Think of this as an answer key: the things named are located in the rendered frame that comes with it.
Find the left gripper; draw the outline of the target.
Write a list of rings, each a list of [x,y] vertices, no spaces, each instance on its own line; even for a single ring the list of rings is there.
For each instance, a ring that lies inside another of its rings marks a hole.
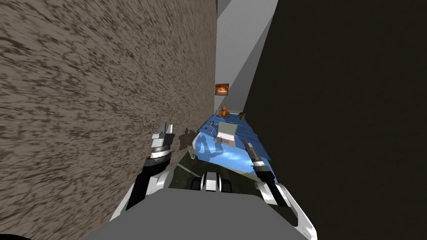
[[[151,136],[151,148],[170,147],[173,143],[175,134],[173,134],[173,124],[161,123],[159,133]]]

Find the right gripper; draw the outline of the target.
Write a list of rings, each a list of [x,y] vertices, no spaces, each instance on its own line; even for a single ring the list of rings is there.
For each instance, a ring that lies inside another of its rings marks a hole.
[[[243,141],[246,152],[248,153],[252,162],[262,162],[261,157],[257,154],[256,150],[251,143],[246,140]]]

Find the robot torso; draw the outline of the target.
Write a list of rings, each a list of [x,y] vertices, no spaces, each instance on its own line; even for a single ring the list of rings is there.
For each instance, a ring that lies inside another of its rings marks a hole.
[[[255,195],[163,188],[84,240],[317,240],[293,199],[290,221]]]

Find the bed with blue cover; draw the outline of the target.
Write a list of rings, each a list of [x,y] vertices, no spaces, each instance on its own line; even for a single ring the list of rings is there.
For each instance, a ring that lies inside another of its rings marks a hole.
[[[199,160],[210,162],[239,173],[254,174],[252,161],[244,142],[255,149],[264,163],[270,165],[270,157],[258,136],[246,120],[230,114],[229,118],[213,114],[198,130],[191,151]]]

